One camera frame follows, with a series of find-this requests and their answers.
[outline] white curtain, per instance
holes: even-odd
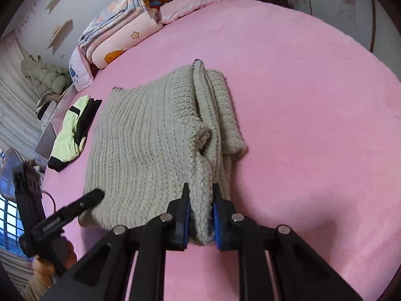
[[[3,248],[0,248],[0,262],[17,290],[22,293],[33,275],[32,262]]]
[[[0,40],[0,147],[14,148],[22,158],[42,163],[35,152],[42,132],[35,114],[39,96],[21,72],[22,60],[11,32]]]

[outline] bed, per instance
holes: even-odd
[[[106,100],[114,86],[137,87],[195,59],[224,73],[249,147],[232,175],[237,210],[261,225],[288,224],[365,301],[377,300],[401,263],[396,76],[316,18],[222,0],[128,50],[75,100]],[[60,173],[46,170],[44,190],[58,208],[83,193],[94,125],[75,162]],[[51,213],[46,197],[44,205]],[[65,234],[82,257],[104,231],[75,220]],[[168,252],[165,276],[165,300],[238,299],[237,256],[214,245]]]

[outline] ribbed knit fabric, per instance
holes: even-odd
[[[85,193],[106,195],[80,223],[143,225],[187,182],[197,239],[209,242],[212,184],[229,199],[232,158],[246,151],[223,74],[196,60],[147,85],[114,88],[106,103],[85,182]]]

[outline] silver screw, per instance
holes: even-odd
[[[115,226],[115,227],[113,228],[113,233],[114,233],[115,235],[123,234],[125,231],[126,231],[126,228],[125,228],[125,226],[123,226],[123,225],[117,225],[117,226]]]
[[[288,234],[291,232],[291,229],[286,225],[280,225],[278,227],[278,232],[281,234]]]
[[[169,222],[173,219],[173,215],[171,215],[169,213],[164,213],[164,214],[160,215],[160,219],[162,220],[162,222]]]
[[[234,222],[242,222],[244,220],[244,215],[240,213],[234,213],[233,215],[231,215],[231,219]]]

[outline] beige puffer jacket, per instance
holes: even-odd
[[[37,63],[30,58],[21,61],[21,71],[31,79],[40,97],[45,94],[60,95],[72,82],[68,69],[51,63]]]

